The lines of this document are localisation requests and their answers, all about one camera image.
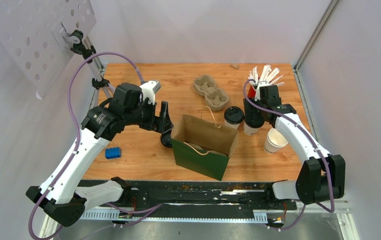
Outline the black coffee cup lid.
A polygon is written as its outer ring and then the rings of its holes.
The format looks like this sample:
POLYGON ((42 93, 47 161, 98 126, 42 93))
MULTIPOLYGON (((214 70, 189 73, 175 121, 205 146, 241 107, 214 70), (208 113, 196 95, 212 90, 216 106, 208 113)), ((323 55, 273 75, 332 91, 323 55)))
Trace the black coffee cup lid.
POLYGON ((243 122, 245 118, 244 111, 238 106, 228 107, 223 114, 224 121, 227 124, 237 125, 243 122))

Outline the white paper coffee cup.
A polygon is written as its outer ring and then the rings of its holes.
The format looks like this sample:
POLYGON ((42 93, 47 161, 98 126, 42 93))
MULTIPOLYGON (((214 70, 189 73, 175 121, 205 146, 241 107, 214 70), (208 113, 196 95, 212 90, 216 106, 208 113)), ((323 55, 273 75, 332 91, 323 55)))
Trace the white paper coffee cup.
POLYGON ((232 123, 230 123, 230 122, 228 122, 228 121, 224 121, 224 124, 225 124, 225 126, 227 126, 227 127, 230 127, 230 128, 233 128, 233 129, 238 129, 239 127, 240 127, 240 125, 241 125, 241 122, 238 122, 238 123, 234 123, 234 122, 232 122, 232 123))

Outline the green paper bag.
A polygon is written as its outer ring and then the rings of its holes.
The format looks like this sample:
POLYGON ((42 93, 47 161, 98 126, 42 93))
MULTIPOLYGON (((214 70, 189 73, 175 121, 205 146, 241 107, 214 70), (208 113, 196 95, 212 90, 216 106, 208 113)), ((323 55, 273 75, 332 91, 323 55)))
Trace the green paper bag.
POLYGON ((171 132, 175 164, 221 181, 239 139, 235 128, 183 114, 171 132))

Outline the cardboard cup carrier stack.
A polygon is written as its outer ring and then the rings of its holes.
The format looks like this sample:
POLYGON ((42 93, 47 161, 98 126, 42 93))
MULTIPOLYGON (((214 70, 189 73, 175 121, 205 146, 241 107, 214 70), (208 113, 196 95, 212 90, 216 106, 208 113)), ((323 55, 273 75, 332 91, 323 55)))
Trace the cardboard cup carrier stack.
POLYGON ((229 102, 228 94, 219 88, 210 75, 201 75, 194 79, 193 87, 204 97, 206 105, 214 112, 222 110, 229 102))

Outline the single cardboard cup carrier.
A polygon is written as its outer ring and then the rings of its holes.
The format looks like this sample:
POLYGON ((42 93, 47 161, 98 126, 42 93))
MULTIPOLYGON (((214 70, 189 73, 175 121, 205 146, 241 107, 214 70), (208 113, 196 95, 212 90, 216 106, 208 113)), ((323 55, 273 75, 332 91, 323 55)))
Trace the single cardboard cup carrier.
POLYGON ((210 149, 204 149, 204 148, 201 148, 200 146, 193 146, 192 147, 196 152, 198 152, 200 155, 204 156, 204 155, 207 155, 207 154, 215 154, 215 155, 219 155, 219 156, 223 156, 223 157, 227 157, 228 155, 225 154, 225 153, 221 153, 219 151, 215 151, 215 150, 210 150, 210 149))

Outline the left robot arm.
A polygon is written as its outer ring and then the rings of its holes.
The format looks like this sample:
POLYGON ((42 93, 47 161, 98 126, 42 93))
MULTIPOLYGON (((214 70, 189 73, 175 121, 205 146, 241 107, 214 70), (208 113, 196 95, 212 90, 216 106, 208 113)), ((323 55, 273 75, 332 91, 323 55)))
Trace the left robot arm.
POLYGON ((160 133, 164 147, 171 148, 171 122, 168 103, 161 102, 156 113, 156 93, 161 84, 150 80, 142 85, 119 84, 113 94, 90 109, 75 140, 55 171, 39 186, 31 186, 26 196, 63 227, 77 222, 84 212, 115 202, 120 207, 132 200, 131 186, 119 177, 91 187, 79 183, 96 156, 125 127, 136 125, 160 133))

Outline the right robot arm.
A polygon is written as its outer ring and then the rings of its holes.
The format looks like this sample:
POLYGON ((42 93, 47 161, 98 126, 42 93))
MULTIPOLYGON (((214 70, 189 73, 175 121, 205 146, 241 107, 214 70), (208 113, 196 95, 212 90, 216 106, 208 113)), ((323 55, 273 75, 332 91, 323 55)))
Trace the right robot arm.
POLYGON ((267 207, 276 209, 284 200, 299 200, 306 205, 341 199, 345 194, 346 162, 318 143, 302 124, 291 104, 283 104, 276 85, 258 87, 255 97, 245 97, 245 120, 251 127, 269 123, 296 153, 302 166, 296 180, 272 184, 264 194, 267 207))

